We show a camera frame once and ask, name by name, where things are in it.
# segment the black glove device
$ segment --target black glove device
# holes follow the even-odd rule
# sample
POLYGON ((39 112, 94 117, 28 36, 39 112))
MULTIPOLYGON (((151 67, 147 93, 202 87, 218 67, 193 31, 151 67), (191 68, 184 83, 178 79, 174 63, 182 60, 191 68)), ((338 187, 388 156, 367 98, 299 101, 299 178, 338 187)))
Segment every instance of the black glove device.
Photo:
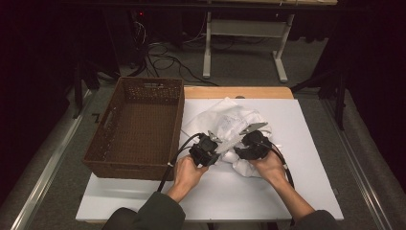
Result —
POLYGON ((199 135, 200 141, 198 144, 193 144, 192 148, 189 150, 193 158, 193 162, 196 166, 211 166, 214 164, 220 154, 216 153, 214 150, 218 147, 218 144, 210 139, 204 133, 199 135))
POLYGON ((272 149, 272 143, 267 137, 264 137, 259 130, 246 134, 244 138, 242 138, 241 143, 248 148, 240 149, 234 147, 234 150, 239 158, 245 160, 264 158, 266 154, 268 154, 268 151, 272 149))

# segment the hand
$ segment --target hand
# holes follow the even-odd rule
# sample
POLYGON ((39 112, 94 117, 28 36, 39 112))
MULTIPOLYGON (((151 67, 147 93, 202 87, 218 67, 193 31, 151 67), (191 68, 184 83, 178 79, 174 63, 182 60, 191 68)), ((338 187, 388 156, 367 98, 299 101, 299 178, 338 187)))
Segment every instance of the hand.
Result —
POLYGON ((272 186, 275 187, 276 183, 287 181, 282 162, 275 152, 268 151, 265 158, 261 160, 250 160, 249 162, 257 168, 260 176, 272 186))
POLYGON ((175 178, 167 195, 180 202, 199 183, 201 176, 208 169, 209 167, 197 168, 190 155, 182 157, 176 163, 175 178))

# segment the gray carpet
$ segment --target gray carpet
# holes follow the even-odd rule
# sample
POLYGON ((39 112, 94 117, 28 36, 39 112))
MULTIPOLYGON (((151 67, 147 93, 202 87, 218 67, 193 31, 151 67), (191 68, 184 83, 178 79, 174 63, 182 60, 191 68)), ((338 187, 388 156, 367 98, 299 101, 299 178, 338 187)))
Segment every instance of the gray carpet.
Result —
MULTIPOLYGON (((230 49, 221 50, 230 44, 221 41, 214 43, 212 56, 212 77, 210 81, 219 85, 265 85, 265 86, 292 86, 308 79, 315 64, 323 51, 325 42, 305 43, 303 40, 289 41, 283 53, 282 60, 289 78, 289 83, 281 84, 276 76, 276 70, 270 59, 270 47, 277 47, 276 40, 264 40, 258 44, 257 38, 244 39, 230 49)), ((196 76, 201 76, 203 63, 203 47, 193 43, 195 47, 185 46, 183 50, 167 45, 169 52, 179 58, 188 66, 196 76)), ((152 54, 160 54, 163 47, 151 50, 152 54)), ((157 67, 166 68, 169 60, 155 62, 157 67)), ((151 76, 154 72, 145 71, 141 76, 151 76)), ((123 73, 131 70, 123 67, 123 73)), ((186 80, 193 80, 190 73, 181 68, 181 75, 186 80)), ((179 68, 173 64, 169 69, 158 71, 161 77, 180 78, 179 68)), ((96 130, 93 113, 103 113, 108 99, 113 91, 113 85, 103 83, 101 89, 95 92, 95 98, 90 107, 83 114, 83 120, 71 140, 65 158, 60 165, 56 177, 42 200, 33 217, 30 229, 101 229, 98 224, 78 222, 75 216, 84 193, 90 171, 81 163, 81 158, 96 130)), ((343 229, 378 229, 370 209, 361 194, 355 180, 349 159, 346 156, 334 124, 329 114, 318 100, 317 89, 306 89, 295 97, 299 99, 304 117, 307 121, 311 135, 330 180, 331 186, 337 193, 337 200, 343 211, 345 219, 339 221, 343 229)), ((352 148, 359 157, 362 169, 372 183, 383 209, 389 215, 393 229, 406 229, 405 223, 405 195, 398 186, 388 166, 380 156, 379 151, 371 139, 368 130, 356 112, 356 107, 347 94, 344 117, 345 133, 348 135, 352 148)), ((71 106, 64 118, 44 143, 43 148, 34 157, 32 163, 25 171, 19 183, 14 188, 7 202, 0 210, 0 228, 10 229, 13 221, 20 212, 36 180, 48 162, 58 140, 64 135, 74 108, 71 106)))

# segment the brown basket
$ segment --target brown basket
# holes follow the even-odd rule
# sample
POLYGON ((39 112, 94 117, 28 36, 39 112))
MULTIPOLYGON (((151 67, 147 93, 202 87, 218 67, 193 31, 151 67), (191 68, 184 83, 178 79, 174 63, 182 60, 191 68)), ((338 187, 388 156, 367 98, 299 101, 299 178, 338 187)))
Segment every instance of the brown basket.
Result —
POLYGON ((83 163, 97 177, 160 180, 179 148, 184 104, 182 80, 119 78, 83 163))

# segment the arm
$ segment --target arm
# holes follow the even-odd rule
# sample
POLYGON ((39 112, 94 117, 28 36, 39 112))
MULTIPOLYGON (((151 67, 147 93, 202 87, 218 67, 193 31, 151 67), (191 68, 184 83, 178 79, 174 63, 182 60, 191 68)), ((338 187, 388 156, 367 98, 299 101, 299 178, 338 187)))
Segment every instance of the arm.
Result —
POLYGON ((200 181, 209 168, 197 168, 188 155, 175 166, 175 179, 166 195, 155 192, 140 208, 138 214, 132 210, 117 210, 104 225, 103 230, 113 229, 181 229, 185 213, 178 204, 200 181))
POLYGON ((334 217, 327 211, 315 211, 289 184, 285 177, 284 167, 279 157, 272 151, 261 160, 250 161, 259 174, 274 187, 281 197, 296 224, 292 229, 329 229, 338 230, 340 227, 334 217))
POLYGON ((250 163, 257 168, 260 176, 274 187, 296 222, 315 211, 290 186, 284 175, 282 162, 275 153, 268 152, 268 155, 262 160, 253 160, 250 163))

